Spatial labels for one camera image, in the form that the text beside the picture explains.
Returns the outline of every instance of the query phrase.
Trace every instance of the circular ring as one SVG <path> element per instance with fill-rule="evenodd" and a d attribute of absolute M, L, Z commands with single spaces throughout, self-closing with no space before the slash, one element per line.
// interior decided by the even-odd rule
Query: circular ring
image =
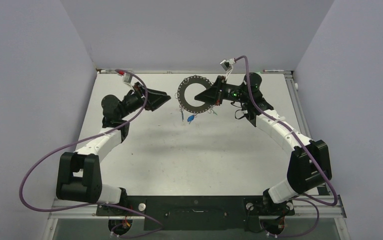
<path fill-rule="evenodd" d="M 206 89 L 212 86 L 211 82 L 206 77 L 198 76 L 198 75 L 189 76 L 185 78 L 178 86 L 178 90 L 177 90 L 178 102 L 181 105 L 181 107 L 189 113 L 192 113 L 195 115 L 204 113 L 211 108 L 211 105 L 209 103 L 204 103 L 201 106 L 192 106 L 186 101 L 186 97 L 184 96 L 184 93 L 186 92 L 187 87 L 192 84 L 200 84 L 204 86 Z"/>

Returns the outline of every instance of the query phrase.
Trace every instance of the hole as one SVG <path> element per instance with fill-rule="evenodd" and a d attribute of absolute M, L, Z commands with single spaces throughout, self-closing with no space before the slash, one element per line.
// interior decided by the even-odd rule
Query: hole
<path fill-rule="evenodd" d="M 200 85 L 198 83 L 192 83 L 185 90 L 184 98 L 187 101 L 187 103 L 190 104 L 191 106 L 200 107 L 204 103 L 201 101 L 195 100 L 195 96 L 200 94 L 201 92 L 203 92 L 205 90 L 206 90 L 206 88 L 203 85 Z"/>

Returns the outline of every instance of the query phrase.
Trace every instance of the wall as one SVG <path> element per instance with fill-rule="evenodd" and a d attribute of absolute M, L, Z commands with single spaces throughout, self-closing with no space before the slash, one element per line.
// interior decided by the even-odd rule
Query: wall
<path fill-rule="evenodd" d="M 383 239 L 383 1 L 335 0 L 294 77 L 352 239 Z"/>
<path fill-rule="evenodd" d="M 0 240 L 37 240 L 48 213 L 18 198 L 27 170 L 78 137 L 95 79 L 93 63 L 59 0 L 0 1 Z M 58 157 L 37 168 L 26 200 L 49 208 Z"/>
<path fill-rule="evenodd" d="M 240 55 L 294 70 L 333 0 L 61 2 L 98 68 L 221 72 Z"/>

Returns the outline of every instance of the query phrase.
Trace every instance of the blue object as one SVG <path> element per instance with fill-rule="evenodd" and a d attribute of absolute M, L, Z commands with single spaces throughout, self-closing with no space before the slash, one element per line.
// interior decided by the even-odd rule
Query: blue object
<path fill-rule="evenodd" d="M 191 116 L 189 116 L 189 117 L 187 118 L 187 122 L 188 122 L 188 124 L 190 124 L 194 119 L 195 119 L 195 115 L 194 115 L 194 114 L 191 115 Z"/>

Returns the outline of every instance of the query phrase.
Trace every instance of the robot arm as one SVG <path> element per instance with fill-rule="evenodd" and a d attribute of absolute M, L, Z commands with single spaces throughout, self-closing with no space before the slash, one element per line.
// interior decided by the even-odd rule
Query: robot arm
<path fill-rule="evenodd" d="M 234 62 L 231 60 L 224 60 L 221 62 L 221 65 L 228 71 L 231 69 L 233 63 Z M 262 82 L 261 76 L 257 73 L 250 73 L 249 76 L 253 100 L 265 114 L 273 117 L 275 120 L 261 114 L 252 104 L 246 76 L 241 85 L 228 84 L 224 76 L 218 76 L 215 83 L 210 88 L 196 95 L 194 99 L 215 106 L 221 105 L 223 100 L 239 102 L 242 108 L 241 111 L 246 119 L 254 127 L 267 133 L 282 147 L 286 154 L 290 155 L 290 163 L 286 178 L 263 192 L 264 207 L 268 209 L 276 209 L 278 205 L 285 204 L 287 200 L 325 182 L 292 133 L 296 133 L 299 140 L 302 141 L 310 153 L 315 157 L 327 178 L 331 179 L 332 173 L 329 150 L 322 140 L 313 141 L 285 122 L 285 118 L 281 117 L 277 111 L 274 110 L 274 107 L 263 98 L 263 94 L 259 89 Z M 279 121 L 282 121 L 289 126 L 292 131 L 281 125 Z"/>
<path fill-rule="evenodd" d="M 121 204 L 122 206 L 127 203 L 127 192 L 124 188 L 102 184 L 100 163 L 113 148 L 126 139 L 130 123 L 126 123 L 127 121 L 123 118 L 143 106 L 145 89 L 139 82 L 131 85 L 129 74 L 123 72 L 119 74 L 124 76 L 124 83 L 129 85 L 131 90 L 122 101 L 114 95 L 105 96 L 101 101 L 103 108 L 102 128 L 99 131 L 101 136 L 75 152 L 65 152 L 61 155 L 56 185 L 58 199 Z M 147 111 L 153 112 L 171 99 L 166 92 L 152 89 L 147 91 L 147 102 L 144 108 Z M 73 173 L 80 170 L 83 171 L 82 177 L 74 176 Z"/>

